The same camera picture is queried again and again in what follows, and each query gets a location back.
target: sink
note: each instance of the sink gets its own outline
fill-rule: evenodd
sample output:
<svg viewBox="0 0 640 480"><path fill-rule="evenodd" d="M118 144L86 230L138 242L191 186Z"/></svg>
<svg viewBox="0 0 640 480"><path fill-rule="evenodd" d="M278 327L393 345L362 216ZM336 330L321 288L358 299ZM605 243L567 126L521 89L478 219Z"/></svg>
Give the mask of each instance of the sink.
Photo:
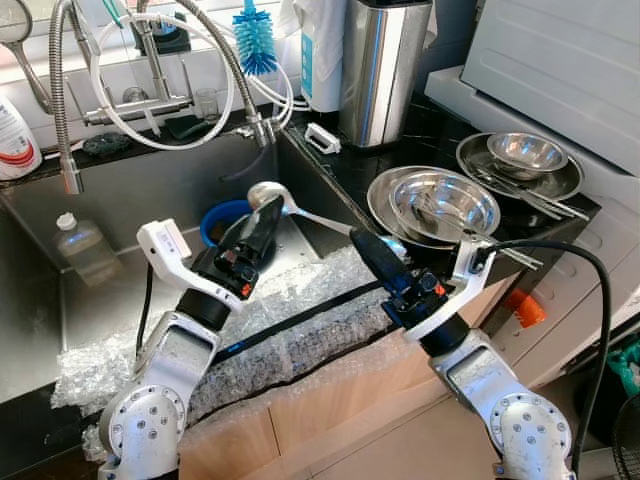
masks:
<svg viewBox="0 0 640 480"><path fill-rule="evenodd" d="M348 224L367 224L358 207L286 133L279 137L273 153L241 177L223 182L220 179L225 175L250 164L257 150L250 141L222 137L188 152L158 152L86 168L83 178L87 192L78 197L65 195L57 177L1 192L2 203L60 272L59 335L52 335L50 342L55 342L55 348L42 349L46 355L37 362L41 378L48 379L44 384L55 381L58 374L53 352L60 346L73 349L136 328L145 293L146 260L135 244L135 231L143 223L173 217L195 257L204 248L198 224L208 208L221 201L245 198L248 188L258 181L276 180L289 188L302 208ZM98 286L87 287L65 265L51 239L55 218L67 210L99 225L118 251L122 272ZM274 257L261 272L257 289L287 269L348 245L349 239L294 217L282 220L275 243ZM180 291L156 279L149 318L157 320L175 308L180 295ZM38 352L28 355L33 357ZM5 364L21 361L19 356L3 360ZM24 380L24 376L9 379L11 392L0 386L0 403L16 392L30 390L32 385L26 382L24 391L20 390Z"/></svg>

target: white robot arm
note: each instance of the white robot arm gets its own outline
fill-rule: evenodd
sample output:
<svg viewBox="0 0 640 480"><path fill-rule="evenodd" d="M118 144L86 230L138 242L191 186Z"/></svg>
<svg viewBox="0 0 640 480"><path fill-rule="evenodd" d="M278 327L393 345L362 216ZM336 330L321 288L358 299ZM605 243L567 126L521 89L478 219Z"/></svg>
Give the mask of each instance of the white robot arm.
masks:
<svg viewBox="0 0 640 480"><path fill-rule="evenodd" d="M351 239L391 293L385 312L407 329L407 340L420 342L442 381L484 421L502 457L494 465L495 476L575 479L566 465L571 431L564 415L522 385L489 338L469 329L456 313L484 288L495 253L480 264L476 252L488 244L474 237L462 240L449 292L428 270L410 272L372 233L354 230Z"/></svg>
<svg viewBox="0 0 640 480"><path fill-rule="evenodd" d="M178 442L189 399L220 345L217 335L231 311L240 311L258 280L257 261L273 239L283 201L277 197L227 230L191 269L191 255L173 220L151 222L138 242L158 276L184 289L144 344L129 384L100 419L109 452L99 480L177 480Z"/></svg>

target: bubble wrap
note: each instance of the bubble wrap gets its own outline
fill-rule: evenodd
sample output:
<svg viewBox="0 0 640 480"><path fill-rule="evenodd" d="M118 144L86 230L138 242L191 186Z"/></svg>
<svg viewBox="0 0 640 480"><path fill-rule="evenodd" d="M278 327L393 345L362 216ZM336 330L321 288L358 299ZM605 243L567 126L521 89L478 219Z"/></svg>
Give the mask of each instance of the bubble wrap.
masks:
<svg viewBox="0 0 640 480"><path fill-rule="evenodd" d="M374 280L353 247L294 267L261 283L241 316L221 332L223 345L264 330L291 316ZM291 381L332 355L366 342L389 326L380 308L382 289L368 292L280 332L225 362L213 365L196 388L189 423L228 404ZM151 333L150 322L147 335ZM135 331L119 332L58 358L61 375L52 407L76 405L83 415L104 408L127 383L134 361Z"/></svg>
<svg viewBox="0 0 640 480"><path fill-rule="evenodd" d="M295 399L328 383L337 383L364 373L375 372L394 364L419 349L417 344L407 344L400 332L390 335L359 349L286 387L272 388L267 392L249 400L234 403L218 410L197 424L191 426L182 439L181 446L189 450L190 445L197 446L209 441L212 436L229 427L253 417L281 398ZM89 461L102 461L105 452L102 448L96 427L89 427L91 432L85 434L83 448Z"/></svg>
<svg viewBox="0 0 640 480"><path fill-rule="evenodd" d="M380 308L384 298L380 289L366 293L213 365L191 396L189 423L366 341L389 325Z"/></svg>

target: stainless steel bowl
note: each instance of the stainless steel bowl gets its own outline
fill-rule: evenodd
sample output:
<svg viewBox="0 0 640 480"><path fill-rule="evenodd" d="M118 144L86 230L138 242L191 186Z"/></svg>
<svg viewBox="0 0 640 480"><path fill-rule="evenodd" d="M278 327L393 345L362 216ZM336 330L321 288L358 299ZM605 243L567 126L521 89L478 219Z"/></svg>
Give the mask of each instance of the stainless steel bowl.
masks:
<svg viewBox="0 0 640 480"><path fill-rule="evenodd" d="M531 133L496 133L487 140L496 168L517 180L534 180L567 165L567 154L555 143Z"/></svg>
<svg viewBox="0 0 640 480"><path fill-rule="evenodd" d="M406 231L443 242L458 242L464 229L491 235L500 223L493 195L448 170L403 177L389 192L389 203Z"/></svg>
<svg viewBox="0 0 640 480"><path fill-rule="evenodd" d="M458 144L456 158L462 171L492 192L499 193L505 197L520 198L517 193L505 190L500 183L487 179L477 170L480 167L484 170L492 171L499 161L489 153L487 139L490 133L476 133L465 138ZM528 182L521 182L529 190L549 197L556 201L567 200L580 192L584 181L584 172L578 162L569 157L566 167L555 172L545 173L539 178Z"/></svg>
<svg viewBox="0 0 640 480"><path fill-rule="evenodd" d="M389 192L402 177L424 171L427 167L416 165L410 167L391 168L378 175L367 190L367 203L373 217L389 233L398 237L403 242L435 250L451 250L455 247L453 243L441 242L432 238L426 238L417 232L406 231L398 222L397 217L391 209L389 203Z"/></svg>

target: black countertop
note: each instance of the black countertop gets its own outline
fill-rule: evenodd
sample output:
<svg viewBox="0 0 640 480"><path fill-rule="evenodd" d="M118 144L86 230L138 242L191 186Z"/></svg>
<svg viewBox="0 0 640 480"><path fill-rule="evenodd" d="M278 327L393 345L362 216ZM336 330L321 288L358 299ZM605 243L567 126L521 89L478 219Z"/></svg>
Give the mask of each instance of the black countertop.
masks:
<svg viewBox="0 0 640 480"><path fill-rule="evenodd" d="M369 185L378 175L391 168L411 165L444 168L464 174L456 160L456 148L460 141L478 133L474 127L420 94L414 94L412 98L401 140L386 147L356 149L348 146L346 139L342 137L343 148L339 154L322 155L304 140L304 132L309 121L316 121L316 118L309 114L294 116L288 128L291 137L299 148L328 174L374 223L366 197ZM331 125L327 129L337 133L337 129L332 128ZM586 223L578 218L563 218L555 221L523 201L496 193L494 196L500 205L502 219L493 236L501 241L552 238L571 242L586 226ZM584 211L591 218L600 208L581 194L564 203ZM420 263L428 262L436 273L444 274L447 270L450 260L448 252L415 248L409 245L408 249L412 257ZM549 252L537 252L536 255L538 254L549 257L549 260L557 256L555 254L549 256ZM546 273L551 266L552 264L546 266L541 272ZM505 257L498 258L490 282L505 278L518 270L520 265L514 264ZM528 291L532 289L532 285L527 288Z"/></svg>

